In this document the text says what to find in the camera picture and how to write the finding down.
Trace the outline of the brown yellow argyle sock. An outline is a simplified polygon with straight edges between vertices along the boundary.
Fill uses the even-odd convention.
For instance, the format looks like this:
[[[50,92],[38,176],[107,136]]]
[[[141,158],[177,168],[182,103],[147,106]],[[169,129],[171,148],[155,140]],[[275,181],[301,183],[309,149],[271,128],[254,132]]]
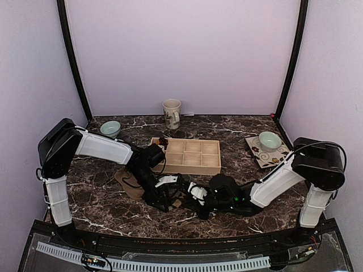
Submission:
[[[191,200],[191,194],[186,185],[179,185],[170,195],[171,207],[178,209]]]

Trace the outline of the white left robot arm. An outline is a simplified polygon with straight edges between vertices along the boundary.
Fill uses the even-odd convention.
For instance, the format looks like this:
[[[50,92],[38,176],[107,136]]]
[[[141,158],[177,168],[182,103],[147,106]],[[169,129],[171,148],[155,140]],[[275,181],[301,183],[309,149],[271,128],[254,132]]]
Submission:
[[[167,212],[170,206],[169,186],[182,182],[181,175],[161,176],[152,168],[166,160],[156,145],[146,148],[109,136],[92,133],[69,118],[62,119],[38,144],[40,169],[37,177],[44,184],[45,200],[53,223],[60,227],[58,238],[68,247],[76,247],[80,235],[69,225],[70,212],[67,175],[76,156],[89,156],[123,165],[123,184],[139,194],[148,205]]]

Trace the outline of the beige ribbed sock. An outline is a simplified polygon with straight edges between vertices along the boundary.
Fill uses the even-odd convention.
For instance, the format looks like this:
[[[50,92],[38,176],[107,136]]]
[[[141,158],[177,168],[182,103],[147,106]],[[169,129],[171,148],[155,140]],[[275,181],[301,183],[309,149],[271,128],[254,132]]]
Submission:
[[[114,174],[114,178],[123,187],[123,190],[131,199],[142,199],[145,191],[131,173],[124,170],[117,171]]]

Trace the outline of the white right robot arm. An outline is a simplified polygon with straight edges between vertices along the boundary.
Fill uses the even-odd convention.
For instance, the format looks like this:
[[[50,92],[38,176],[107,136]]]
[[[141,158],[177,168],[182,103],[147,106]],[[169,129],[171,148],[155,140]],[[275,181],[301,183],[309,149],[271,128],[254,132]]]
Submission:
[[[346,167],[347,153],[339,144],[299,137],[285,159],[253,184],[239,186],[231,176],[217,174],[208,186],[190,184],[187,192],[198,204],[200,219],[207,220],[213,210],[252,217],[294,185],[307,181],[310,187],[298,227],[289,234],[291,243],[301,246],[311,237],[311,228],[318,225],[333,195],[344,185]]]

